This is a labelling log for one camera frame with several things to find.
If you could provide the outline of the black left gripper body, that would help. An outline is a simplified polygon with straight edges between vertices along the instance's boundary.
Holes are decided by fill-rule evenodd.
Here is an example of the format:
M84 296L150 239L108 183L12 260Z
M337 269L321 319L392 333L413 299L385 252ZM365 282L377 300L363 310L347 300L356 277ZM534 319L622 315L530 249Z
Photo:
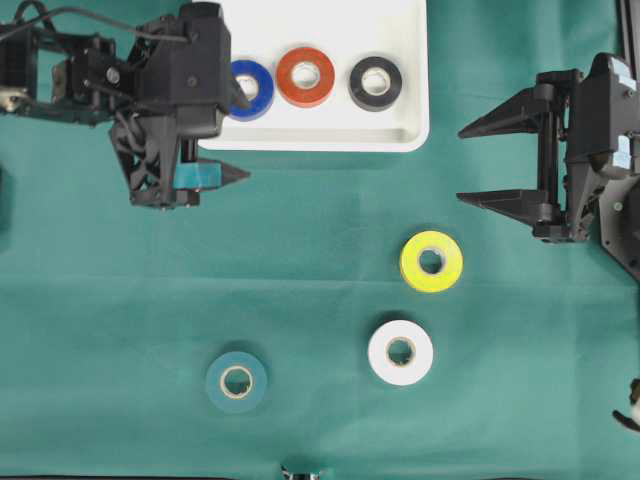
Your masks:
M197 78L181 87L177 64L196 64L200 31L194 16L167 16L136 29L127 59L101 36L55 33L66 53L52 70L52 118L93 127L111 121L114 151L135 206L169 209L196 205L196 187L174 184L179 165L197 166L195 139L184 132L195 104Z

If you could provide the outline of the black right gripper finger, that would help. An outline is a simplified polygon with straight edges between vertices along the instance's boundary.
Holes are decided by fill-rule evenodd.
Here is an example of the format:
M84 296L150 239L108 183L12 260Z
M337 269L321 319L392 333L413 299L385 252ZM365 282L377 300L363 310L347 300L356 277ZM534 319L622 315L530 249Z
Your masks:
M543 113L543 101L533 88L521 90L486 115L458 132L461 139L516 133L537 133L537 118Z
M550 223L550 201L544 190L457 193L456 197L462 202L491 210L531 227Z

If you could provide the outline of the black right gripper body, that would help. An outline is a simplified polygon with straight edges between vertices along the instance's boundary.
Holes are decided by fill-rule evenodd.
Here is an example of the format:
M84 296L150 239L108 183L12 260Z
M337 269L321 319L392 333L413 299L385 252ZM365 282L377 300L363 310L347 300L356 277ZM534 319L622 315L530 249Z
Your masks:
M607 184L632 175L638 81L624 60L599 53L585 77L577 70L538 75L533 98L549 103L558 124L569 114L564 129L566 208L560 217L538 222L533 235L547 243L584 242Z

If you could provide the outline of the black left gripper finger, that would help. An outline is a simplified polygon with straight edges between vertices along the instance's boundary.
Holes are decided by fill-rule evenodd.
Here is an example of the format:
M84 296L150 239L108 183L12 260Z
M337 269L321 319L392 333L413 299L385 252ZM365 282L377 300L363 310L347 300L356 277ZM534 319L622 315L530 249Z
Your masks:
M246 110L251 107L251 101L247 98L245 92L242 90L239 82L233 74L230 74L228 87L229 111L231 111L233 108Z
M192 191L216 190L249 176L249 172L218 160L185 162L176 166L174 188Z

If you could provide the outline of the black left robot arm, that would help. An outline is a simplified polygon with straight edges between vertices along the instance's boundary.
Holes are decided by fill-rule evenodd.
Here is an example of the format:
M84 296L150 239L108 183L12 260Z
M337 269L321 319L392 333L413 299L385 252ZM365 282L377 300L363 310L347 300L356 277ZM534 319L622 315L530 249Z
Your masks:
M219 136L247 97L231 70L231 35L217 3L184 4L134 28L128 57L100 35L58 31L52 12L16 15L1 28L1 110L95 126L109 136L135 206L196 206L204 191L247 177L202 159L198 143Z

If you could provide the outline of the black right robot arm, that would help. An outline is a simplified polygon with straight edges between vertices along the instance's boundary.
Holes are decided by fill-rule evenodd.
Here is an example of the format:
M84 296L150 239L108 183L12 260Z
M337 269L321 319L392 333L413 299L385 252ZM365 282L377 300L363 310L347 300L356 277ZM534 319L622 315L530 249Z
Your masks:
M467 125L459 137L538 137L537 187L458 199L532 229L546 243L581 243L592 222L602 247L639 275L639 4L619 4L622 55L599 53L589 73L540 73L535 84Z

